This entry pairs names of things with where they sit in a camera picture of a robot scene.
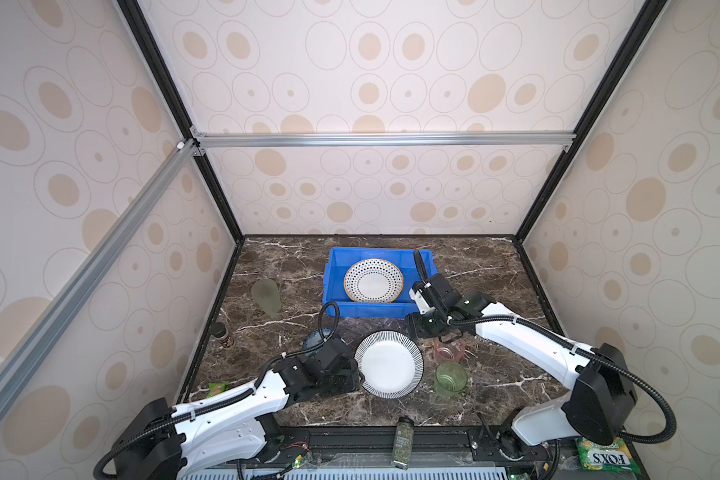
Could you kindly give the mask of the yellow rim dotted plate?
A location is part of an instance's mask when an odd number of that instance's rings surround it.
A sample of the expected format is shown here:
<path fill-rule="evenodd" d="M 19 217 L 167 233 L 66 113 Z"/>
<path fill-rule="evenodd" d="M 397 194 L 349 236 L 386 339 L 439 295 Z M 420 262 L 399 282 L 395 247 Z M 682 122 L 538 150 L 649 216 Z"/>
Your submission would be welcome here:
<path fill-rule="evenodd" d="M 392 303 L 404 286 L 402 271 L 392 262 L 379 258 L 360 260 L 347 270 L 343 287 L 358 303 Z"/>

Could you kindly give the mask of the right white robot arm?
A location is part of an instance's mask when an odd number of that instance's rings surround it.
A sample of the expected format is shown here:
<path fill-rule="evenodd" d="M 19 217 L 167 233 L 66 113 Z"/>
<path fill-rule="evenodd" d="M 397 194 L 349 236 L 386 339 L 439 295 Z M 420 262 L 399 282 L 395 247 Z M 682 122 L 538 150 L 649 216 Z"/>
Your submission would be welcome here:
<path fill-rule="evenodd" d="M 491 435 L 510 458 L 544 442 L 582 437 L 598 445 L 617 439 L 659 444 L 677 431 L 667 400 L 631 372 L 622 352 L 604 343 L 592 347 L 544 328 L 477 290 L 459 292 L 442 275 L 413 283 L 409 291 L 416 312 L 407 315 L 416 339 L 469 333 L 494 342 L 543 369 L 562 384 L 564 396 L 513 411 Z M 624 424 L 643 391 L 664 415 L 663 428 L 649 435 L 632 434 Z"/>

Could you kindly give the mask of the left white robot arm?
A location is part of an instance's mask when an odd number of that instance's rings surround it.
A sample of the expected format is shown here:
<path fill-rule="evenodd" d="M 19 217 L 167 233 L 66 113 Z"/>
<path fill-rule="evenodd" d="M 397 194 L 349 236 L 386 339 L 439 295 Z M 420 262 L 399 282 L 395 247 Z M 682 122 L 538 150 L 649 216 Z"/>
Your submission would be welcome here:
<path fill-rule="evenodd" d="M 146 404 L 94 466 L 96 479 L 183 479 L 232 460 L 268 461 L 282 433 L 275 413 L 294 404 L 360 389 L 364 376 L 353 350 L 325 339 L 281 354 L 246 384 L 205 400 Z"/>

